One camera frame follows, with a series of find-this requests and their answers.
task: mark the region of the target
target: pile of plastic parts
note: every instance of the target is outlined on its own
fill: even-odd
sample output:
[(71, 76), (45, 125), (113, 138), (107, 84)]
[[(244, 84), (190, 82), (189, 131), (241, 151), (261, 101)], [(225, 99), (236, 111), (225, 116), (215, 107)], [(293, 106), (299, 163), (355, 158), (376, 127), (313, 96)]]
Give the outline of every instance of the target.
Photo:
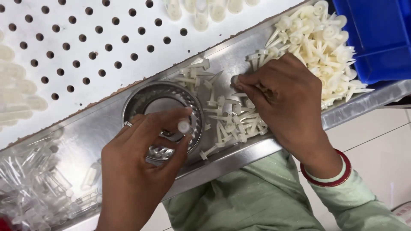
[(322, 109), (343, 98), (347, 102), (354, 93), (373, 89), (366, 89), (367, 84), (355, 79), (357, 72), (350, 67), (356, 53), (353, 46), (346, 45), (349, 34), (342, 30), (346, 23), (345, 16), (328, 14), (327, 1), (301, 7), (291, 16), (282, 16), (265, 49), (249, 55), (248, 60), (256, 71), (271, 59), (291, 52), (321, 80)]
[(36, 85), (24, 79), (25, 69), (11, 63), (13, 59), (14, 51), (0, 43), (0, 131), (3, 126), (13, 126), (20, 119), (31, 118), (32, 111), (47, 109), (47, 101), (35, 95)]
[(53, 140), (60, 134), (55, 132), (1, 157), (0, 214), (6, 216), (3, 219), (11, 230), (49, 231), (96, 210), (101, 203), (101, 188), (91, 187), (101, 174), (99, 162), (88, 170), (81, 189), (89, 191), (80, 198), (74, 196), (72, 185), (56, 168), (59, 159)]
[[(206, 113), (211, 113), (208, 117), (216, 120), (217, 142), (209, 150), (201, 151), (203, 160), (213, 153), (217, 148), (223, 148), (229, 141), (245, 143), (248, 138), (256, 135), (264, 135), (268, 132), (267, 124), (260, 118), (250, 99), (245, 99), (246, 107), (241, 106), (241, 102), (233, 99), (226, 99), (224, 96), (215, 97), (214, 83), (222, 75), (223, 71), (217, 74), (206, 72), (210, 68), (210, 61), (204, 59), (200, 63), (189, 65), (180, 69), (180, 76), (166, 79), (186, 87), (193, 95), (197, 96), (198, 89), (204, 87), (210, 91), (210, 98), (207, 101), (208, 108), (203, 108)], [(247, 97), (245, 93), (232, 94), (233, 97)], [(223, 113), (223, 107), (229, 104), (232, 107), (230, 113)], [(209, 130), (211, 124), (206, 124), (204, 130)]]
[[(251, 7), (258, 5), (260, 0), (245, 0)], [(177, 21), (182, 16), (179, 0), (164, 0), (167, 13), (171, 20)], [(244, 0), (184, 0), (187, 12), (194, 14), (194, 28), (197, 31), (208, 29), (208, 16), (216, 22), (222, 22), (226, 18), (226, 10), (232, 14), (240, 13), (244, 8)]]

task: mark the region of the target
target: metal bowl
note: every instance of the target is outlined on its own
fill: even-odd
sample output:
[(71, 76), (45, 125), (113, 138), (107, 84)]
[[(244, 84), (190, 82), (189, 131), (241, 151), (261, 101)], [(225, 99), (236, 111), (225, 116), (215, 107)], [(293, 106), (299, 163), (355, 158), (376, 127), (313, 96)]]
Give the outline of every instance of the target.
[[(182, 86), (167, 82), (154, 81), (137, 88), (126, 100), (122, 110), (122, 125), (130, 121), (136, 114), (148, 114), (164, 111), (175, 107), (191, 107), (190, 124), (193, 128), (193, 139), (188, 145), (188, 154), (198, 145), (204, 128), (204, 115), (198, 99)], [(184, 136), (182, 133), (173, 134), (163, 130), (159, 136), (179, 142)], [(165, 161), (174, 150), (163, 146), (151, 146), (147, 158), (155, 161)]]

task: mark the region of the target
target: white perforated board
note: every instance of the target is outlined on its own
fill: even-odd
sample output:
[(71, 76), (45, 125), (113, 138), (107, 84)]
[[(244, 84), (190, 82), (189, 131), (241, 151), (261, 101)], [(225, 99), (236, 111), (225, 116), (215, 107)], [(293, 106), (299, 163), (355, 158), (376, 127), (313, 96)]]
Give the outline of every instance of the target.
[[(107, 7), (101, 0), (0, 0), (5, 7), (5, 11), (0, 13), (4, 44), (13, 48), (16, 53), (13, 62), (26, 69), (26, 79), (36, 83), (37, 94), (48, 102), (46, 111), (35, 112), (31, 119), (20, 120), (13, 127), (4, 127), (0, 132), (0, 148), (302, 1), (261, 0), (255, 7), (244, 4), (239, 14), (227, 11), (224, 21), (215, 23), (210, 19), (208, 30), (197, 32), (193, 27), (194, 16), (185, 11), (183, 1), (180, 3), (182, 18), (174, 22), (168, 18), (160, 0), (154, 0), (151, 8), (146, 6), (145, 0), (111, 0)], [(42, 12), (43, 6), (49, 8), (49, 13)], [(86, 14), (87, 7), (93, 9), (91, 15)], [(130, 16), (130, 9), (136, 11), (135, 16)], [(27, 15), (32, 17), (31, 23), (26, 21)], [(69, 20), (71, 16), (76, 18), (74, 24)], [(115, 17), (120, 20), (118, 25), (113, 23)], [(158, 18), (162, 21), (161, 26), (155, 25)], [(9, 29), (11, 23), (16, 25), (15, 31)], [(60, 31), (54, 32), (53, 25), (58, 25)], [(102, 33), (96, 32), (97, 26), (102, 27)], [(145, 29), (143, 35), (139, 34), (141, 27)], [(187, 30), (186, 36), (180, 34), (183, 28)], [(38, 33), (43, 35), (42, 41), (36, 38)], [(80, 35), (86, 36), (85, 42), (80, 41)], [(122, 41), (124, 35), (129, 38), (128, 43)], [(164, 43), (165, 37), (171, 39), (169, 44)], [(21, 42), (27, 43), (27, 49), (20, 47)], [(70, 44), (69, 50), (63, 49), (64, 43)], [(112, 51), (105, 49), (107, 44), (112, 45)], [(154, 46), (151, 53), (147, 50), (149, 45)], [(53, 52), (53, 58), (47, 57), (48, 51)], [(90, 52), (98, 54), (96, 59), (89, 58)], [(137, 60), (131, 59), (132, 53), (138, 55)], [(37, 60), (38, 66), (33, 67), (32, 60)], [(79, 61), (80, 67), (74, 67), (74, 61)], [(121, 68), (116, 68), (115, 62), (121, 62)], [(58, 75), (60, 68), (64, 70), (62, 76)], [(99, 75), (101, 69), (106, 72), (104, 77)], [(42, 77), (47, 77), (48, 83), (43, 83), (45, 79), (42, 82)], [(88, 78), (90, 83), (84, 84), (84, 78)], [(53, 93), (58, 94), (58, 100), (52, 99)]]

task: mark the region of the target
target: red bangle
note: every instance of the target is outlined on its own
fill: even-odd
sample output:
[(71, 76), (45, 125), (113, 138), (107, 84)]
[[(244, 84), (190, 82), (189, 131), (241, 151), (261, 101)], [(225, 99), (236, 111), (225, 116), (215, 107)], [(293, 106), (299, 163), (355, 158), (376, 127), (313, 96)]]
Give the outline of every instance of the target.
[(344, 155), (344, 153), (340, 152), (339, 150), (335, 149), (335, 151), (342, 157), (342, 159), (345, 162), (345, 172), (344, 175), (342, 175), (342, 177), (334, 182), (329, 182), (329, 183), (323, 183), (323, 182), (319, 182), (314, 180), (313, 178), (311, 178), (307, 172), (305, 171), (304, 165), (302, 163), (300, 163), (301, 166), (301, 173), (302, 175), (307, 179), (307, 181), (309, 181), (310, 183), (314, 184), (314, 185), (318, 185), (318, 186), (322, 186), (322, 187), (334, 187), (337, 185), (340, 185), (342, 183), (344, 183), (348, 177), (351, 174), (351, 163), (350, 160), (348, 159), (348, 157), (346, 155)]

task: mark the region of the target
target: hand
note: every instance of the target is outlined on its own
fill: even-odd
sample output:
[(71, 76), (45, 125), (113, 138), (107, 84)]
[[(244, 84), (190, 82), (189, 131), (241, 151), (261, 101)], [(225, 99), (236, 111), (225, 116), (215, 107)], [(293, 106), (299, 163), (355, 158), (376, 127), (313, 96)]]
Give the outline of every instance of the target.
[[(191, 108), (138, 114), (102, 150), (103, 202), (97, 230), (140, 230), (173, 185), (187, 158), (191, 136), (174, 143), (159, 137), (162, 129), (176, 130)], [(151, 145), (175, 149), (161, 166), (145, 161)]]
[[(238, 79), (236, 87), (254, 103), (278, 142), (312, 175), (328, 179), (340, 173), (341, 158), (321, 125), (321, 81), (298, 58), (286, 53)], [(258, 84), (268, 90), (263, 93)]]

